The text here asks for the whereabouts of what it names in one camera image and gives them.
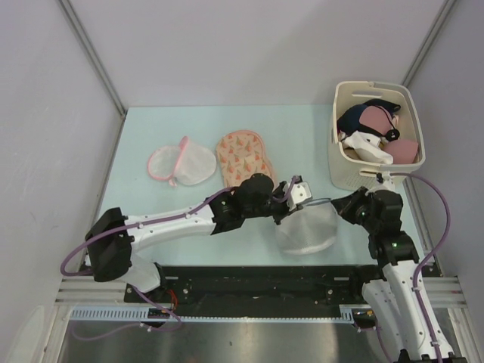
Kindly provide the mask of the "white mesh laundry bag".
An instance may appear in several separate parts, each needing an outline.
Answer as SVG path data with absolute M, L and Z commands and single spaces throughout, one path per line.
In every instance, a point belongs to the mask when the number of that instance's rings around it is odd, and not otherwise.
M 290 255 L 309 255 L 331 247 L 337 241 L 337 214 L 329 198 L 304 203 L 300 211 L 275 227 L 279 250 Z

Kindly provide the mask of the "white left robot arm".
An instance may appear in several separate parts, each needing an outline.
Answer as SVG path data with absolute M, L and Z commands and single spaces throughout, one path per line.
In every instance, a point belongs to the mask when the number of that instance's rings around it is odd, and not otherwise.
M 184 237 L 233 231 L 248 219 L 270 217 L 280 224 L 311 197 L 308 183 L 298 175 L 274 185 L 267 175 L 256 173 L 173 213 L 126 216 L 119 207 L 111 208 L 85 236 L 92 276 L 99 283 L 121 280 L 149 301 L 159 302 L 167 284 L 157 264 L 140 256 L 142 250 Z

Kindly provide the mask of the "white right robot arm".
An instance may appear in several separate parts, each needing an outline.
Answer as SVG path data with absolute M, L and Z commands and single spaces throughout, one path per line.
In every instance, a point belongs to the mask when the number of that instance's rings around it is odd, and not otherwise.
M 373 310 L 386 357 L 391 362 L 465 362 L 453 350 L 433 312 L 417 249 L 402 229 L 401 195 L 361 187 L 331 204 L 339 217 L 368 233 L 368 249 L 380 276 L 351 281 L 349 295 Z

